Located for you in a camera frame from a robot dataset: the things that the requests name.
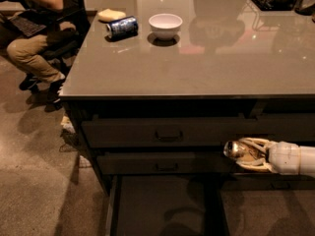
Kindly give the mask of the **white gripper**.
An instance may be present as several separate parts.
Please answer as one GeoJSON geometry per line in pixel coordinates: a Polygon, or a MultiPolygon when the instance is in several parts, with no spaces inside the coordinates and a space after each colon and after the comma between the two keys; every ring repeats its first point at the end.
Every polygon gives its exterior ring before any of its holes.
{"type": "Polygon", "coordinates": [[[300,169],[300,148],[298,145],[274,141],[261,138],[242,138],[242,143],[256,148],[262,153],[268,150],[268,162],[264,158],[244,161],[237,160],[236,163],[246,169],[256,172],[270,172],[282,175],[297,175],[300,169]]]}

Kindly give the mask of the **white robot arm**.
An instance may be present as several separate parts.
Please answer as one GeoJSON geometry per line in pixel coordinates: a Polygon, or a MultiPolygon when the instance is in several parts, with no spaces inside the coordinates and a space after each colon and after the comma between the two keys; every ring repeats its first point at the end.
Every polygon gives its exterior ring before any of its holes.
{"type": "Polygon", "coordinates": [[[288,142],[243,138],[238,140],[246,157],[236,159],[242,168],[281,175],[315,176],[315,147],[288,142]]]}

